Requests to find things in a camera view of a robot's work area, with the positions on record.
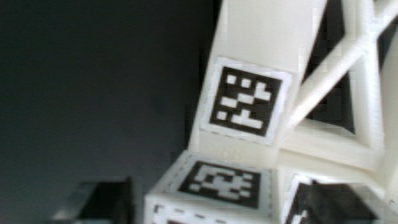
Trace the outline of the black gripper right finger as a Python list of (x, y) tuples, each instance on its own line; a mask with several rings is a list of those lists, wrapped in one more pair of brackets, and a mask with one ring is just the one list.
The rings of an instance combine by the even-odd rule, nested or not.
[(301, 183), (287, 224), (398, 224), (398, 215), (363, 184)]

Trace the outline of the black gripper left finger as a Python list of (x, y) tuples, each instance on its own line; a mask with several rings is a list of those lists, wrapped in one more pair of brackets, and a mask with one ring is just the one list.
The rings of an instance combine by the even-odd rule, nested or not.
[(52, 224), (134, 224), (132, 178), (82, 182), (54, 216)]

